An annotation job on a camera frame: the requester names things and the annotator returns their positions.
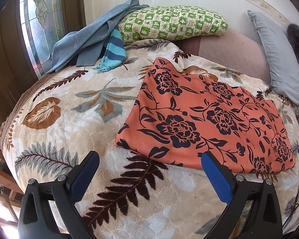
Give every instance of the stained glass window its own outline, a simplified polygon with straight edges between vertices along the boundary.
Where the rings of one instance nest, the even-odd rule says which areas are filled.
[[[51,68],[54,44],[64,35],[61,0],[20,0],[27,51],[38,78]]]

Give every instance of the light blue pillow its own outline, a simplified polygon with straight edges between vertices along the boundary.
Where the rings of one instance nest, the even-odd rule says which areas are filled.
[[[273,91],[299,105],[299,65],[285,32],[262,13],[247,12],[265,50]]]

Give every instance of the clothing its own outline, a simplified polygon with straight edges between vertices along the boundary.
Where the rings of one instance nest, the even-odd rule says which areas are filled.
[[[156,58],[116,143],[156,161],[201,169],[210,151],[234,173],[272,173],[295,164],[271,100]]]
[[[115,67],[118,67],[125,61],[126,51],[124,49],[121,33],[116,26],[111,33],[101,63],[96,66],[95,69],[107,72]]]
[[[140,5],[139,0],[128,0],[106,12],[80,31],[65,35],[55,43],[52,53],[52,68],[47,73],[60,71],[75,55],[78,66],[92,66],[101,55],[105,41],[119,21],[138,9],[149,7]]]

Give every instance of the plush blanket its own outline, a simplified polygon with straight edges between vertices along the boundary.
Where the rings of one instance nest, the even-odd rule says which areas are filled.
[[[259,79],[183,53],[167,41],[137,41],[126,50],[127,61],[116,69],[67,67],[19,102],[5,124],[2,151],[20,188],[25,191],[30,178],[47,182],[68,173],[95,150],[100,167],[76,207],[97,238],[203,238],[226,206],[204,171],[162,164],[115,146],[147,70],[162,57],[180,72],[242,86],[254,96],[273,100],[296,164],[278,174],[244,176],[273,181],[283,223],[298,206],[283,229],[294,230],[299,223],[299,125],[290,102],[265,93],[269,86]],[[248,207],[232,236],[239,232]],[[58,226],[65,229],[54,204],[52,209]]]

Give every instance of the folded orange fabric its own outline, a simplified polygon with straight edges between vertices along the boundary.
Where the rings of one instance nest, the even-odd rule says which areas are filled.
[[[276,173],[295,164],[271,100],[242,87],[179,73],[156,58],[116,137],[119,147],[165,164],[201,169],[210,151],[234,173]]]

